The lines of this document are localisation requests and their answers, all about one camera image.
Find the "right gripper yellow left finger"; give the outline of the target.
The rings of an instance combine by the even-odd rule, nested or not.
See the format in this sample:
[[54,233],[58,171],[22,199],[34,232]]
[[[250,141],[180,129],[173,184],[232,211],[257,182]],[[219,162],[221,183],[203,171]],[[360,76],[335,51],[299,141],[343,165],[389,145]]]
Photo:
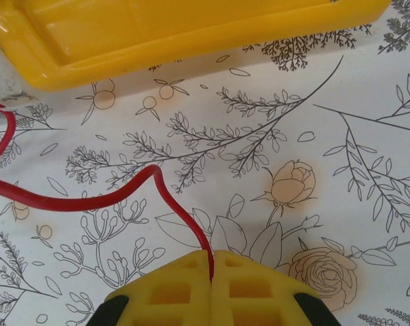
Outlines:
[[110,293],[96,325],[209,325],[208,253],[194,251]]

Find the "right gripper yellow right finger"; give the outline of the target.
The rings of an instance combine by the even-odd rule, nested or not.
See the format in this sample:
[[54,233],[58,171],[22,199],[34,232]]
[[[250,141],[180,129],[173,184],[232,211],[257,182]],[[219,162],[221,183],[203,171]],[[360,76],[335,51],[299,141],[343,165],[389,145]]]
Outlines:
[[311,287],[245,256],[215,251],[211,325],[334,325]]

